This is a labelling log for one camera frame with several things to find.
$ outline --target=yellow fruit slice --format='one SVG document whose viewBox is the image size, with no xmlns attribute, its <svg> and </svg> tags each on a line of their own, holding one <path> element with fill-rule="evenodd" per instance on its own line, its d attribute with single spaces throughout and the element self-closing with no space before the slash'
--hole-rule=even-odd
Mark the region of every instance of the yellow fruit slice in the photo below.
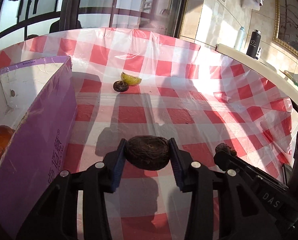
<svg viewBox="0 0 298 240">
<path fill-rule="evenodd" d="M 129 86 L 139 85 L 142 81 L 141 78 L 128 75 L 124 72 L 121 73 L 121 80 L 126 82 Z"/>
</svg>

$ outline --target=silver bolt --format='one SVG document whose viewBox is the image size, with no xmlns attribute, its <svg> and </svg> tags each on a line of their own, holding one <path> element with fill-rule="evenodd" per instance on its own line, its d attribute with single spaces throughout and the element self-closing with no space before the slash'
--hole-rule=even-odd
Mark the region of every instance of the silver bolt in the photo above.
<svg viewBox="0 0 298 240">
<path fill-rule="evenodd" d="M 97 162 L 96 164 L 95 164 L 95 167 L 97 168 L 97 169 L 101 169 L 101 168 L 103 168 L 105 166 L 105 164 L 103 163 L 103 162 Z"/>
<path fill-rule="evenodd" d="M 67 170 L 60 171 L 61 177 L 67 177 L 68 175 L 69 175 L 69 171 L 67 171 Z"/>
<path fill-rule="evenodd" d="M 237 175 L 236 171 L 235 170 L 228 170 L 227 171 L 228 175 L 231 176 L 231 177 L 234 177 Z"/>
<path fill-rule="evenodd" d="M 200 162 L 192 162 L 191 163 L 191 166 L 193 167 L 193 168 L 200 168 L 201 167 L 201 163 Z"/>
</svg>

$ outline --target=black bottle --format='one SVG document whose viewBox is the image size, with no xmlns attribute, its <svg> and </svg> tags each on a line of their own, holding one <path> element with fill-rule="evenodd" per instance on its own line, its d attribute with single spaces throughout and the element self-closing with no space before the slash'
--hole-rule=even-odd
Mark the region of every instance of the black bottle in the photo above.
<svg viewBox="0 0 298 240">
<path fill-rule="evenodd" d="M 249 42 L 249 46 L 246 54 L 252 58 L 256 57 L 260 39 L 261 39 L 260 34 L 261 33 L 258 30 L 253 31 L 251 34 L 251 38 L 250 38 L 250 42 Z"/>
</svg>

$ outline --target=gold mirror frame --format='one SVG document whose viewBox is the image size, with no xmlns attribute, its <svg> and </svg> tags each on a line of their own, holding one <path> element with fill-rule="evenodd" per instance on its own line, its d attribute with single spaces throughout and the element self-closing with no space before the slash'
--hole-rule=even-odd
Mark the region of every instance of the gold mirror frame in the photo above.
<svg viewBox="0 0 298 240">
<path fill-rule="evenodd" d="M 273 41 L 280 44 L 281 46 L 283 46 L 288 51 L 290 51 L 291 53 L 293 53 L 295 56 L 298 57 L 297 50 L 295 50 L 293 47 L 291 47 L 285 41 L 282 41 L 281 39 L 278 38 L 279 25 L 280 25 L 280 3 L 279 3 L 279 0 L 276 0 L 276 22 L 275 22 L 275 26 L 274 26 Z"/>
</svg>

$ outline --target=plastic tablecloth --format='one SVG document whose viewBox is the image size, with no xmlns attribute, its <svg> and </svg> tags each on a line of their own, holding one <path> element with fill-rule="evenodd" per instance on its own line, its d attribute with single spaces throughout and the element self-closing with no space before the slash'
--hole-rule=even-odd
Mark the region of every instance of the plastic tablecloth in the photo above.
<svg viewBox="0 0 298 240">
<path fill-rule="evenodd" d="M 243 160 L 282 179 L 281 164 L 291 151 L 291 100 L 230 57 L 156 33 L 99 28 L 10 46 L 0 51 L 0 68 L 54 55 L 70 55 L 73 62 L 78 114 L 64 164 L 71 172 L 102 160 L 121 138 L 156 135 L 174 137 L 180 149 L 217 171 L 214 149 L 225 142 Z M 122 71 L 140 76 L 141 84 L 115 92 Z M 184 238 L 191 194 L 176 187 L 170 164 L 144 171 L 126 162 L 120 187 L 105 198 L 113 239 Z"/>
</svg>

